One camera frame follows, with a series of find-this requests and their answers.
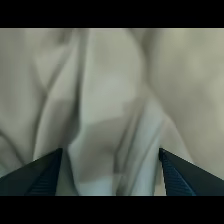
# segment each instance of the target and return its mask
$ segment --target wrinkled cloth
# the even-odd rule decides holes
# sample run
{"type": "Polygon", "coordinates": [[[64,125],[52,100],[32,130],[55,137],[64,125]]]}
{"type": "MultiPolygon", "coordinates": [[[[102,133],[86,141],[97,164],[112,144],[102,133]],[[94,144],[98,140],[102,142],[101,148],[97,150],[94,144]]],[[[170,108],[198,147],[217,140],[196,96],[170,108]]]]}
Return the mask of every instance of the wrinkled cloth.
{"type": "Polygon", "coordinates": [[[158,150],[223,178],[223,29],[0,29],[0,175],[64,148],[57,195],[164,195],[158,150]]]}

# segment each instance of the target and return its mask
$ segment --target black object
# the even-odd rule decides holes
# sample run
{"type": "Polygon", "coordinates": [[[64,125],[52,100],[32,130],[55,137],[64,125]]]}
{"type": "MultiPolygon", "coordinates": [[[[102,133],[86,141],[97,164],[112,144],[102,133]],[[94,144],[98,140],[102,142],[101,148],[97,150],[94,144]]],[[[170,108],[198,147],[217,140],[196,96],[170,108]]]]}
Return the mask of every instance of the black object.
{"type": "Polygon", "coordinates": [[[0,196],[54,196],[62,149],[2,177],[0,196]]]}
{"type": "Polygon", "coordinates": [[[167,196],[224,196],[224,181],[205,170],[159,149],[167,196]]]}

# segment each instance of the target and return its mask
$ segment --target fabric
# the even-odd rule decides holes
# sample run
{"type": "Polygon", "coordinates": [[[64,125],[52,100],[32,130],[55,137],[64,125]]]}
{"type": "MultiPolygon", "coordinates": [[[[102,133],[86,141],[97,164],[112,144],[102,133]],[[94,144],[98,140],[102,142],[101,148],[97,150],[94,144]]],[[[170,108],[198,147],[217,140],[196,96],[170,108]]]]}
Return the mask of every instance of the fabric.
{"type": "Polygon", "coordinates": [[[224,178],[223,29],[0,29],[0,175],[65,149],[57,195],[163,195],[162,146],[224,178]]]}

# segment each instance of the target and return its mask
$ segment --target beige cloth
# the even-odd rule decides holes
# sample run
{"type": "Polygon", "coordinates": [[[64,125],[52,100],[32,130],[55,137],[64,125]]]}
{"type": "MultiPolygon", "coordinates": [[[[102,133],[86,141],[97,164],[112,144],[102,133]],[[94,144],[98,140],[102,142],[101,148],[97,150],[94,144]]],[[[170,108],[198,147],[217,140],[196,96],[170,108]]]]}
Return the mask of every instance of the beige cloth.
{"type": "Polygon", "coordinates": [[[0,175],[62,146],[58,195],[161,195],[163,146],[224,179],[223,37],[0,29],[0,175]]]}

